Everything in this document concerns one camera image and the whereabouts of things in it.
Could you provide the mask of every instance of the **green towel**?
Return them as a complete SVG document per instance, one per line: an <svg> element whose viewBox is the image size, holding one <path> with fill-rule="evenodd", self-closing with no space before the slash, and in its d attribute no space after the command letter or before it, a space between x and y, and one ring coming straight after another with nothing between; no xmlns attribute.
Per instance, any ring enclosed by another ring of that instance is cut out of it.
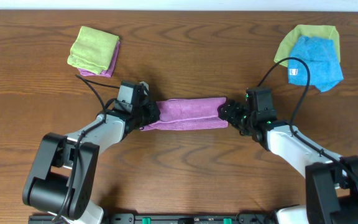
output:
<svg viewBox="0 0 358 224"><path fill-rule="evenodd" d="M281 41L278 47L274 62L278 62L283 58L289 57L293 46L298 41L299 37L305 35L307 37L321 37L334 41L336 56L341 62L341 53L339 51L339 33L334 26L314 26L314 25L297 25L291 32L289 32ZM280 63L288 67L288 61Z"/></svg>
<svg viewBox="0 0 358 224"><path fill-rule="evenodd" d="M116 35L83 26L70 49L67 63L100 74L109 68L118 40Z"/></svg>

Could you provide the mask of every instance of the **tabletop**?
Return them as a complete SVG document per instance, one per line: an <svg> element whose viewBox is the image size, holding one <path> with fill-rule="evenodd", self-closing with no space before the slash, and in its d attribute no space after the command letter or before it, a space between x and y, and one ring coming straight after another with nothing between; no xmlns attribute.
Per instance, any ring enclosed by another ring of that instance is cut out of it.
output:
<svg viewBox="0 0 358 224"><path fill-rule="evenodd" d="M121 39L113 77L94 81L146 81L155 100L244 101L298 24L336 26L344 80L325 93L312 87L295 124L327 149L358 155L358 13L0 11L0 223L37 212L22 191L41 138L76 131L101 109L67 65L81 26ZM281 66L264 85L289 119L303 87ZM117 95L96 89L104 100ZM232 127L134 131L99 157L91 199L109 212L270 211L305 203L305 180Z"/></svg>

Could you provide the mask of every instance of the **blue towel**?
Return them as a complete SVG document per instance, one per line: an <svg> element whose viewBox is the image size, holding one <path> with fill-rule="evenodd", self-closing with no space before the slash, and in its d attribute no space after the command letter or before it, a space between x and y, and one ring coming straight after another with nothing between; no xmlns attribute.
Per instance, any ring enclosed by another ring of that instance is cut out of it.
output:
<svg viewBox="0 0 358 224"><path fill-rule="evenodd" d="M290 56L306 62L310 70L310 85L314 85L321 92L332 89L343 80L333 40L301 36ZM299 61L289 60L288 82L306 85L307 79L306 68Z"/></svg>

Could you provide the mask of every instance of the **white wall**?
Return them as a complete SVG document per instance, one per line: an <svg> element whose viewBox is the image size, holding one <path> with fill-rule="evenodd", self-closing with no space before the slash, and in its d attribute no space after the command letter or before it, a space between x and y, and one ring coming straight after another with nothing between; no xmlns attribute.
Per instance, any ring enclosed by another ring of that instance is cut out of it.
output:
<svg viewBox="0 0 358 224"><path fill-rule="evenodd" d="M358 12L358 0L0 0L0 9Z"/></svg>

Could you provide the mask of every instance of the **purple cloth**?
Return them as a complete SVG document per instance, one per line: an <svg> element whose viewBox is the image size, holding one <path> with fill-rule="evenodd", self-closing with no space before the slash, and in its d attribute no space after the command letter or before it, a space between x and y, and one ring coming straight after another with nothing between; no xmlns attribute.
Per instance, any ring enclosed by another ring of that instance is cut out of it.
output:
<svg viewBox="0 0 358 224"><path fill-rule="evenodd" d="M112 73L114 72L114 68L116 67L116 61L117 61L117 56L118 56L119 45L120 45L120 42L118 41L117 44L116 44L116 48L114 49L114 53L112 55L112 58L111 58L110 66L109 66L109 68L107 70L103 70L99 75L97 75L97 74L95 74L93 72L90 72L90 71L88 71L86 69L77 68L78 71L80 71L80 74L82 76L96 75L96 76L111 78Z"/></svg>
<svg viewBox="0 0 358 224"><path fill-rule="evenodd" d="M143 131L226 128L227 121L218 118L218 107L225 101L225 97L158 101L160 120L145 126Z"/></svg>

